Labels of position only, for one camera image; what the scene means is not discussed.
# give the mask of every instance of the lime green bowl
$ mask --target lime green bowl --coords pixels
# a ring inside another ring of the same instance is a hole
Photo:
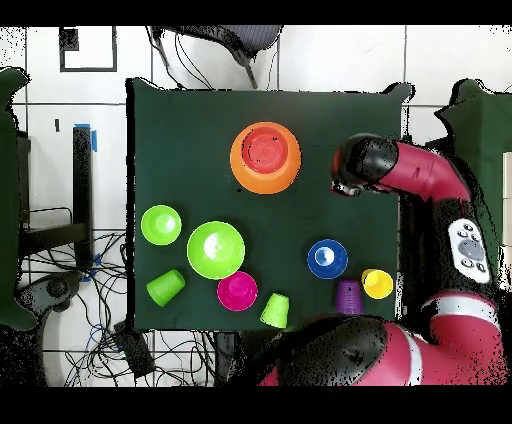
[[[229,224],[211,221],[197,227],[187,243],[190,266],[201,277],[222,280],[234,274],[244,261],[245,245]]]
[[[181,218],[173,208],[156,205],[144,212],[140,227],[147,241],[157,246],[165,246],[180,235]]]

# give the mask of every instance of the power strip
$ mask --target power strip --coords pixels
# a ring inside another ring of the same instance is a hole
[[[125,328],[125,322],[114,325],[112,335],[117,347],[126,355],[126,361],[135,378],[143,377],[155,371],[155,361],[142,333]]]

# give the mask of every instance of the purple cup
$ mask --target purple cup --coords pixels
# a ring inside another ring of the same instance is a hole
[[[363,297],[359,281],[341,280],[338,283],[336,310],[345,315],[361,315],[363,313]]]

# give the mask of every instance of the robot control buttons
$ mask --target robot control buttons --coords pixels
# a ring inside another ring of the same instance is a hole
[[[481,261],[485,258],[484,248],[474,240],[464,240],[459,243],[459,252],[469,259]]]
[[[466,268],[473,268],[473,262],[471,262],[469,259],[463,259],[461,263]]]
[[[448,227],[454,268],[471,280],[486,284],[491,280],[489,266],[478,226],[460,218]]]

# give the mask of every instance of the orange bowl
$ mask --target orange bowl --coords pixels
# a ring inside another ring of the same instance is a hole
[[[229,156],[237,181],[257,194],[274,194],[295,181],[301,165],[299,143],[282,125],[258,122],[233,142]]]

